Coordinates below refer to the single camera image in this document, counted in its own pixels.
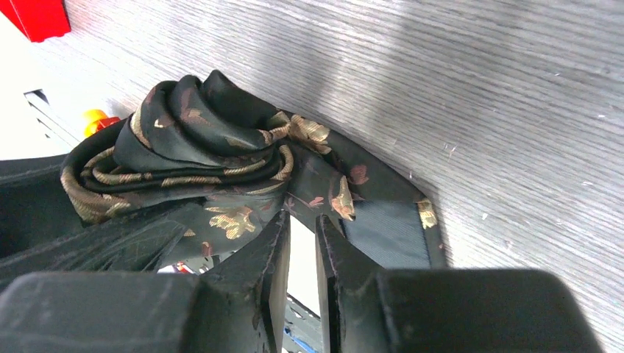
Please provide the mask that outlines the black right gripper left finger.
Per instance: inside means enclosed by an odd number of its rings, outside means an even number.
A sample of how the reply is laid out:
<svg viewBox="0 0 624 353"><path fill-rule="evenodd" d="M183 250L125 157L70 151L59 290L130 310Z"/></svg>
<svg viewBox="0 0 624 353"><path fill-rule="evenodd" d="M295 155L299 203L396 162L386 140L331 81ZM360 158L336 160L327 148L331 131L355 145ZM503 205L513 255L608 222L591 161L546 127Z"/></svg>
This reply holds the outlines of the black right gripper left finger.
<svg viewBox="0 0 624 353"><path fill-rule="evenodd" d="M3 352L279 352L290 216L201 275L36 272L1 295Z"/></svg>

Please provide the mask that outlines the black gold floral tie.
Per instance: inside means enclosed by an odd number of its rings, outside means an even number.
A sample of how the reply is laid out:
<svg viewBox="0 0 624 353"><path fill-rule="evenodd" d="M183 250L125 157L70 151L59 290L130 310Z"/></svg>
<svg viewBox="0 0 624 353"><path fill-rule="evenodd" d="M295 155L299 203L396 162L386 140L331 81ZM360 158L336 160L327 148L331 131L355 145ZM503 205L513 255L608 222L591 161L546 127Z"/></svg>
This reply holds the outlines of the black gold floral tie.
<svg viewBox="0 0 624 353"><path fill-rule="evenodd" d="M89 224L196 202L165 263L234 252L285 210L309 229L326 215L383 267L448 265L434 207L409 179L217 70L155 85L129 118L67 155L60 181Z"/></svg>

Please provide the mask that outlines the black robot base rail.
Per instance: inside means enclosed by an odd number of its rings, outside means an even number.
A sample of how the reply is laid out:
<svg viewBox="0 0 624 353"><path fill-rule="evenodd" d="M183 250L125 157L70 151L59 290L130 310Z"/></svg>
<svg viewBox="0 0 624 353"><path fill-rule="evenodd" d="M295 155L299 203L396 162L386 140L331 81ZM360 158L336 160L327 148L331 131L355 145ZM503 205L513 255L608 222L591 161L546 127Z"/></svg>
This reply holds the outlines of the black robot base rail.
<svg viewBox="0 0 624 353"><path fill-rule="evenodd" d="M323 352L320 317L287 294L283 352Z"/></svg>

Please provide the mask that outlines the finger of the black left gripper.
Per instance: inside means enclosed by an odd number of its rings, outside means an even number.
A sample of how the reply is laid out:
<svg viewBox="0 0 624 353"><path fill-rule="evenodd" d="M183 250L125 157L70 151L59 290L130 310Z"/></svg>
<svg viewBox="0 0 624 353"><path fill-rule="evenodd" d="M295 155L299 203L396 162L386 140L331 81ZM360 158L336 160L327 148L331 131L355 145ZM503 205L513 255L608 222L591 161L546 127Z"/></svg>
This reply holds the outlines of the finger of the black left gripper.
<svg viewBox="0 0 624 353"><path fill-rule="evenodd" d="M60 184L62 155L1 162L1 288L39 271L152 272L198 232L199 202L166 202L87 225Z"/></svg>

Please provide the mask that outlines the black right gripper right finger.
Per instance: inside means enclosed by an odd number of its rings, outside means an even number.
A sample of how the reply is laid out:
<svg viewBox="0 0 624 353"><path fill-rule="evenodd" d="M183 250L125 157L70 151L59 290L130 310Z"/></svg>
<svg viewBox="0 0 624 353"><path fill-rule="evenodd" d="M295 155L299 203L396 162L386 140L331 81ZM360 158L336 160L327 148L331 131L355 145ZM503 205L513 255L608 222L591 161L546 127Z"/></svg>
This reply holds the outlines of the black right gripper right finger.
<svg viewBox="0 0 624 353"><path fill-rule="evenodd" d="M316 220L326 352L599 352L570 289L520 269L384 269Z"/></svg>

